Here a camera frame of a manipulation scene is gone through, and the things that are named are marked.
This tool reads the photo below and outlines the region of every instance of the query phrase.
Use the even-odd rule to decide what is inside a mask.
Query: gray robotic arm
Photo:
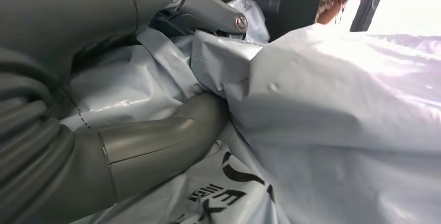
[[[211,94],[164,120],[82,132],[59,124],[52,94],[75,58],[135,34],[160,10],[229,34],[243,32],[238,11],[219,0],[0,0],[0,7],[0,223],[82,218],[170,179],[213,145],[228,108]]]

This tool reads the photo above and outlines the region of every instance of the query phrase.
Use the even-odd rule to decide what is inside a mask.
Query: plastic wrap
[[[185,173],[75,224],[439,223],[441,58],[385,39],[197,32],[191,68],[234,125]]]
[[[438,223],[440,56],[321,25],[240,71],[245,54],[211,46],[196,34],[193,71],[225,95],[290,223]]]
[[[269,33],[265,25],[265,16],[256,2],[252,0],[232,0],[228,5],[246,16],[248,21],[247,41],[261,44],[268,43]]]
[[[74,109],[63,124],[75,130],[163,119],[202,92],[188,66],[188,55],[162,33],[148,29],[137,39],[143,45],[104,54],[91,68],[73,76],[66,89]]]

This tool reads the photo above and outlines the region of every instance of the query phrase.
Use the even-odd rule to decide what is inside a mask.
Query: black lettering
[[[242,191],[237,191],[237,190],[226,190],[223,193],[220,193],[216,196],[213,196],[213,198],[219,198],[222,195],[226,195],[227,197],[221,199],[222,202],[230,199],[231,197],[235,197],[235,199],[233,199],[230,203],[227,203],[228,206],[230,206],[231,204],[233,204],[234,202],[236,202],[238,199],[242,198],[244,195],[246,195],[246,193],[242,192]]]
[[[221,187],[216,186],[216,185],[211,184],[211,183],[210,183],[210,185],[209,185],[207,188],[210,188],[210,187],[216,188],[216,189],[218,189],[218,190],[222,190],[222,189],[224,189],[224,188],[221,188]]]
[[[201,191],[201,190],[196,190],[189,197],[187,197],[187,199],[190,200],[190,201],[193,201],[193,202],[197,202],[198,200],[206,197],[209,194],[210,193],[208,193],[208,192],[204,192],[204,191]]]
[[[208,199],[206,199],[202,203],[202,208],[203,208],[203,213],[202,213],[201,217],[198,219],[198,221],[203,220],[205,218],[205,216],[207,216],[209,223],[213,222],[213,219],[211,218],[211,214],[220,213],[225,209],[224,207],[210,207]]]
[[[268,189],[266,190],[266,192],[269,194],[269,197],[271,198],[271,200],[274,202],[274,190],[273,190],[273,186],[269,185]]]

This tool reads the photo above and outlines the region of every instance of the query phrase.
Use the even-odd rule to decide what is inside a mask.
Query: ribbed hose
[[[66,174],[73,134],[45,116],[45,85],[19,74],[0,74],[0,223],[31,214]]]

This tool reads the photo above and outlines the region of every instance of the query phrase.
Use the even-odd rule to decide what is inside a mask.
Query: screw head
[[[242,15],[236,16],[235,26],[236,26],[237,30],[239,30],[240,32],[247,31],[248,22],[247,22],[247,19],[245,18],[245,16],[242,16]]]

